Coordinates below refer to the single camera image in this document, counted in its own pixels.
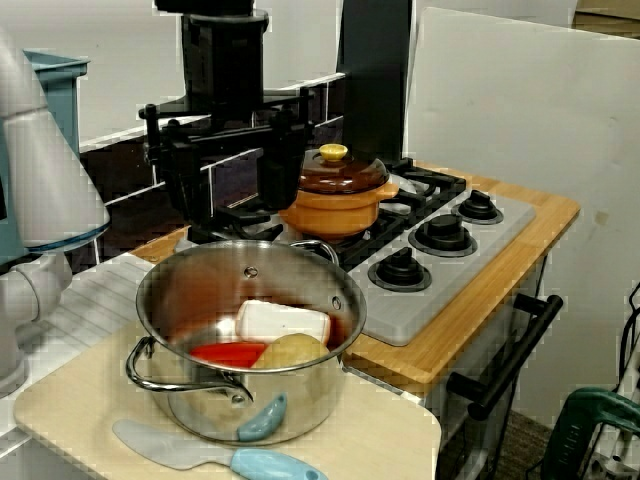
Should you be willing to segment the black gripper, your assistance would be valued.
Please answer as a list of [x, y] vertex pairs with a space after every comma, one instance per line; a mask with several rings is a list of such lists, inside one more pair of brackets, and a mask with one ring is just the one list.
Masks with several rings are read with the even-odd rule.
[[313, 92], [263, 87], [266, 19], [183, 19], [185, 95], [139, 111], [146, 123], [146, 159], [158, 163], [172, 206], [201, 228], [211, 224], [202, 155], [260, 148], [258, 196], [288, 208], [298, 190], [311, 134]]

